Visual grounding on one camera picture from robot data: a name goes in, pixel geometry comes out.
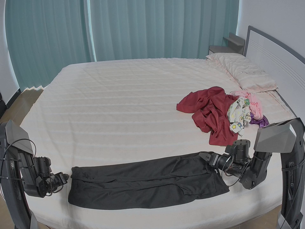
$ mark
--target red garment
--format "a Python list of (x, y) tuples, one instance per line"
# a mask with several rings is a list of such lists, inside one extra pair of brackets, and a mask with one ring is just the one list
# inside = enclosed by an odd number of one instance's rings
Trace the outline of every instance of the red garment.
[(232, 145), (238, 138), (230, 130), (227, 111), (238, 98), (227, 95), (219, 86), (206, 90), (191, 92), (177, 104), (177, 110), (184, 113), (194, 113), (192, 118), (203, 132), (211, 131), (209, 144)]

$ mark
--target white pillow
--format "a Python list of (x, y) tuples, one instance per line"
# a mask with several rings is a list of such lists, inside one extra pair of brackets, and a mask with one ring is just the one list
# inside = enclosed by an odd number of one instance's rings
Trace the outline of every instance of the white pillow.
[(241, 54), (218, 52), (207, 58), (221, 66), (243, 90), (258, 93), (277, 89), (275, 80)]

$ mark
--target teal curtain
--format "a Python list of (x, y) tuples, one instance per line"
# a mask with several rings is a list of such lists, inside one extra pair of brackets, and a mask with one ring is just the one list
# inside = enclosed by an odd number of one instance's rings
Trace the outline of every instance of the teal curtain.
[(21, 89), (72, 63), (205, 58), (236, 33), (239, 0), (6, 0), (6, 36)]

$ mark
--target purple garment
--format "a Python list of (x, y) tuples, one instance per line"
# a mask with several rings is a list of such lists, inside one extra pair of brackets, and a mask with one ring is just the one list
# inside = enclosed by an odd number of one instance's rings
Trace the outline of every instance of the purple garment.
[(251, 116), (251, 121), (249, 122), (250, 124), (257, 124), (260, 126), (260, 128), (263, 126), (269, 125), (269, 121), (266, 116), (263, 116), (263, 118), (261, 120), (253, 119), (254, 115), (251, 112), (250, 112), (250, 116)]

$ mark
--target floor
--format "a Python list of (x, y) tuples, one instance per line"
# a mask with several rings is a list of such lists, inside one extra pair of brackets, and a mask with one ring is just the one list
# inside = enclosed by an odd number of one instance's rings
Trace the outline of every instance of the floor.
[[(43, 89), (39, 90), (26, 90), (19, 95), (12, 106), (4, 113), (0, 122), (12, 119), (16, 124), (20, 125), (26, 114), (31, 109), (32, 105), (36, 102), (37, 98), (42, 93)], [(244, 223), (230, 227), (227, 229), (275, 229), (278, 212), (281, 206), (276, 207), (272, 211), (248, 220)], [(6, 207), (6, 203), (0, 196), (0, 229), (13, 229), (14, 224), (11, 219), (10, 213)], [(40, 229), (48, 229), (45, 225), (39, 223)]]

